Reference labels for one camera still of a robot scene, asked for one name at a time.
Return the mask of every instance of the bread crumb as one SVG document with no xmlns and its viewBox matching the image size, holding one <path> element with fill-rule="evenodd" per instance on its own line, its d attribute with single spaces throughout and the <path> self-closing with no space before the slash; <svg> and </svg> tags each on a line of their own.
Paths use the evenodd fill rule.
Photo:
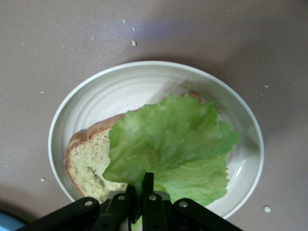
<svg viewBox="0 0 308 231">
<path fill-rule="evenodd" d="M 135 40 L 131 40 L 131 45 L 132 45 L 132 47 L 135 47 L 135 46 L 137 46 L 137 43 L 136 43 L 136 41 L 135 41 Z"/>
<path fill-rule="evenodd" d="M 270 207 L 268 205 L 263 206 L 263 209 L 267 213 L 269 213 L 271 211 L 271 209 L 270 209 Z"/>
</svg>

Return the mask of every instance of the sandwich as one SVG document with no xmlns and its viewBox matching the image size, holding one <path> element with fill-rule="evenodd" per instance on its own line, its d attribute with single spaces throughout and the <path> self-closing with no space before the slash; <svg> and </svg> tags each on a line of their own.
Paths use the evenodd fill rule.
<svg viewBox="0 0 308 231">
<path fill-rule="evenodd" d="M 205 206 L 227 192 L 227 155 L 240 138 L 217 116 L 215 104 L 202 104 L 196 92 L 171 94 L 74 134 L 66 171 L 83 196 L 101 203 L 127 184 L 138 190 L 144 173 L 154 172 L 156 191 Z"/>
</svg>

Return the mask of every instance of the table surface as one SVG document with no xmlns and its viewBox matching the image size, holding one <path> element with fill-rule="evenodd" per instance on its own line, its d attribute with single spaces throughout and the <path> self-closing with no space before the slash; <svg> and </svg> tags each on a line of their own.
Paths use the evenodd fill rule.
<svg viewBox="0 0 308 231">
<path fill-rule="evenodd" d="M 0 1 L 0 209 L 33 221 L 70 203 L 49 163 L 52 118 L 83 80 L 141 60 L 206 71 L 255 114 L 262 175 L 228 220 L 245 231 L 307 230 L 304 0 Z"/>
</svg>

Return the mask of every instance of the lettuce leaf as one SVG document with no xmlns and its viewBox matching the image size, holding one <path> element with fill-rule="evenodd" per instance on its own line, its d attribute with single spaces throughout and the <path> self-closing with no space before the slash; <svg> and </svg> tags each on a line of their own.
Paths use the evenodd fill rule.
<svg viewBox="0 0 308 231">
<path fill-rule="evenodd" d="M 207 205 L 226 192 L 227 155 L 240 135 L 218 120 L 213 103 L 170 94 L 129 111 L 109 132 L 110 164 L 103 177 L 141 190 L 146 172 L 172 202 L 188 197 Z"/>
</svg>

